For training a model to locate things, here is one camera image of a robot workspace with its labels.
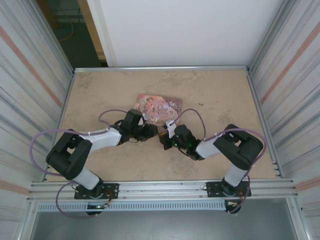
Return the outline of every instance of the aluminum frame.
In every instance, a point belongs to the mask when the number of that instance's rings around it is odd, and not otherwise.
[[[85,72],[133,72],[133,71],[214,71],[214,70],[244,70],[247,74],[248,83],[251,94],[257,109],[259,119],[262,124],[264,134],[267,136],[269,150],[272,157],[272,164],[277,171],[277,152],[274,148],[272,137],[266,120],[264,118],[251,76],[247,67],[238,66],[164,66],[164,67],[111,67],[111,68],[76,68],[75,73]],[[66,111],[68,99],[74,78],[70,84],[70,88],[66,95],[66,101],[61,111],[61,120]],[[279,165],[279,174],[281,174],[281,166]],[[195,180],[195,181],[122,181],[120,184],[119,198],[113,201],[117,202],[137,202],[137,201],[208,201],[226,200],[224,198],[208,198],[207,193],[203,191],[206,182],[212,180]],[[19,240],[29,240],[32,229],[35,224],[38,207],[41,203],[50,203],[55,201],[58,189],[66,182],[34,182],[32,183],[30,194],[27,197],[25,220],[22,223]],[[292,179],[288,178],[270,178],[270,179],[252,179],[251,180],[252,196],[249,199],[274,199],[285,198],[288,203],[288,209],[299,240],[310,239],[305,218],[298,209],[297,191]],[[84,200],[74,199],[74,190],[71,185],[66,186],[60,193],[60,203],[85,202]],[[90,200],[90,202],[99,202],[99,200]]]
[[[92,67],[76,68],[74,73],[104,73],[104,72],[138,72],[138,71],[214,71],[214,70],[245,70],[245,65],[217,66],[133,66],[133,67]]]
[[[108,181],[118,183],[117,201],[189,201],[189,200],[230,200],[234,197],[209,198],[203,190],[206,182],[217,180],[184,180],[184,181]],[[29,202],[54,202],[58,190],[67,182],[34,182],[31,185]],[[270,178],[252,179],[252,196],[248,199],[297,198],[298,194],[292,179]],[[71,185],[63,188],[59,195],[59,202],[101,202],[98,199],[75,200],[75,190]]]

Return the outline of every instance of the book cover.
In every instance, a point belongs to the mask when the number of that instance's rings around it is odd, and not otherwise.
[[[158,127],[163,127],[169,119],[176,119],[181,113],[182,100],[164,96],[139,94],[134,109],[143,114],[144,119]]]

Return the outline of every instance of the orange stripe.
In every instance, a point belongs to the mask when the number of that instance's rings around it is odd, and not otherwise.
[[[282,70],[280,75],[276,78],[274,83],[271,85],[269,90],[266,92],[266,94],[261,99],[261,103],[264,104],[266,99],[269,97],[271,92],[276,88],[276,86],[280,83],[280,81],[284,78],[284,76],[287,74],[287,72],[290,70],[290,68],[293,66],[293,64],[297,61],[297,59],[305,52],[307,47],[312,43],[312,41],[316,38],[318,33],[320,32],[320,22],[316,25],[316,27],[312,30],[312,32],[309,34],[309,36],[306,38],[306,40],[302,43],[301,47],[298,49],[294,57],[290,60],[290,62],[287,64],[287,66]]]
[[[12,51],[17,55],[17,57],[21,60],[21,62],[25,65],[25,67],[30,71],[30,73],[37,79],[37,81],[42,85],[42,87],[46,90],[46,92],[53,98],[56,104],[59,107],[62,106],[62,102],[59,98],[54,94],[54,92],[50,89],[50,87],[45,83],[42,77],[39,75],[37,70],[31,65],[28,59],[23,55],[23,53],[19,50],[19,48],[15,45],[6,31],[0,26],[0,35],[3,40],[8,44],[8,46],[12,49]]]
[[[317,186],[320,186],[320,176],[314,177],[308,181],[304,181],[295,185],[295,189],[297,191],[303,191]]]
[[[18,186],[18,185],[12,184],[12,183],[7,182],[7,181],[3,181],[3,180],[0,180],[0,189],[8,190],[8,191],[11,191],[11,192],[16,192],[18,194],[24,194],[24,195],[28,195],[29,194],[29,189],[24,188],[22,186]]]

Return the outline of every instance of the white wall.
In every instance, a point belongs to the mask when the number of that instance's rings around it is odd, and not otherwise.
[[[283,0],[88,0],[110,67],[248,65]]]

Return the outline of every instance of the table surface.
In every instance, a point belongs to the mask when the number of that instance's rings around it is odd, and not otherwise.
[[[62,128],[95,131],[106,127],[98,116],[108,109],[131,109],[138,94],[182,99],[182,109],[194,108],[201,114],[206,138],[228,124],[263,134],[261,123],[243,70],[215,71],[124,71],[78,72],[64,115]],[[123,119],[121,112],[110,112],[104,120]],[[192,111],[180,119],[196,138],[203,127]],[[221,153],[203,161],[194,161],[178,149],[164,151],[157,136],[146,142],[127,142],[105,147],[89,154],[85,166],[104,181],[169,181],[221,179],[230,162]],[[274,178],[269,152],[255,164],[252,178]],[[62,181],[48,176],[48,181]]]

